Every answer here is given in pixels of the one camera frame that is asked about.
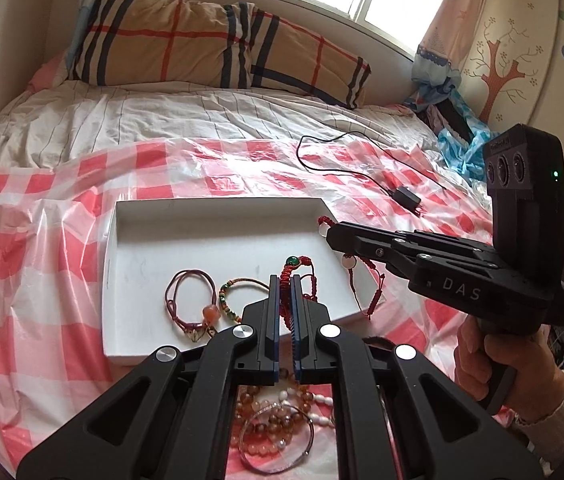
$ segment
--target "tree decal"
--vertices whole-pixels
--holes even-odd
[[[531,78],[531,85],[537,85],[536,79],[533,78],[537,74],[537,70],[526,72],[521,70],[520,63],[530,63],[533,57],[542,54],[541,46],[536,46],[532,51],[530,48],[526,52],[515,52],[517,42],[520,38],[528,38],[526,29],[521,32],[516,28],[516,22],[513,19],[508,20],[509,29],[502,34],[497,40],[489,39],[489,28],[496,22],[495,18],[490,17],[484,23],[484,41],[478,41],[476,49],[478,57],[473,57],[469,61],[475,62],[474,68],[467,68],[464,74],[469,77],[479,77],[486,83],[489,88],[489,95],[484,104],[484,108],[480,113],[480,121],[489,122],[491,110],[495,100],[500,94],[506,94],[513,104],[518,100],[526,100],[524,91],[520,88],[505,88],[513,80]]]

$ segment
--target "plastic tablecloth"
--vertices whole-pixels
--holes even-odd
[[[303,148],[303,159],[314,166],[355,167],[386,186],[408,186],[422,198],[416,217],[368,179],[307,172],[296,146],[160,140],[97,152],[55,170],[0,168],[0,462],[8,470],[119,373],[102,352],[100,318],[104,247],[118,200],[310,196],[322,198],[339,221],[491,239],[489,213],[433,173],[418,148],[383,152],[357,139]],[[364,330],[412,344],[452,376],[463,318],[389,275]],[[335,462],[333,430],[322,428],[306,464],[283,476],[335,478]],[[227,477],[251,475],[232,450]]]

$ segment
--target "white bead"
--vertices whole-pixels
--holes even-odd
[[[357,263],[357,258],[354,256],[342,256],[342,267],[345,269],[353,269]]]
[[[329,232],[329,225],[326,222],[324,222],[324,224],[319,224],[318,232],[326,238],[326,233]]]

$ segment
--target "silver bangle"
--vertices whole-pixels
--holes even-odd
[[[249,462],[249,459],[246,456],[246,452],[245,450],[245,446],[244,446],[244,436],[246,435],[246,430],[249,427],[249,425],[251,425],[251,423],[256,420],[260,415],[264,415],[265,413],[271,412],[272,410],[276,409],[276,408],[288,408],[289,410],[295,411],[297,413],[300,413],[300,415],[303,416],[303,418],[305,418],[305,420],[309,423],[309,430],[311,430],[311,436],[309,437],[309,442],[306,445],[306,449],[304,449],[303,453],[297,457],[296,460],[294,460],[292,463],[290,463],[289,465],[280,467],[278,469],[273,469],[273,470],[269,470],[269,471],[264,471],[263,469],[259,469],[257,467],[255,467],[254,465],[252,465],[251,462]],[[304,413],[302,410],[300,410],[299,408],[297,408],[296,406],[292,405],[292,404],[278,404],[277,402],[271,404],[270,406],[267,406],[265,408],[262,408],[261,410],[259,410],[257,413],[254,413],[251,418],[249,418],[249,420],[246,421],[246,423],[244,423],[244,427],[242,427],[241,431],[239,432],[239,440],[238,440],[238,449],[239,449],[239,457],[241,458],[242,463],[244,464],[244,466],[246,466],[248,469],[250,469],[251,471],[260,474],[260,475],[264,475],[264,476],[269,476],[269,475],[277,475],[280,473],[283,473],[285,471],[289,471],[289,469],[293,469],[294,467],[299,466],[302,462],[304,462],[304,460],[306,460],[306,457],[308,457],[309,453],[311,452],[311,448],[313,447],[313,439],[315,438],[315,428],[313,427],[313,421],[311,420],[311,418]]]

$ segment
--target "hand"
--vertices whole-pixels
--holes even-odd
[[[564,400],[564,373],[540,332],[531,338],[488,335],[480,331],[475,317],[466,318],[457,334],[456,383],[475,400],[489,392],[491,362],[510,365],[518,371],[506,406],[526,422],[551,415]]]

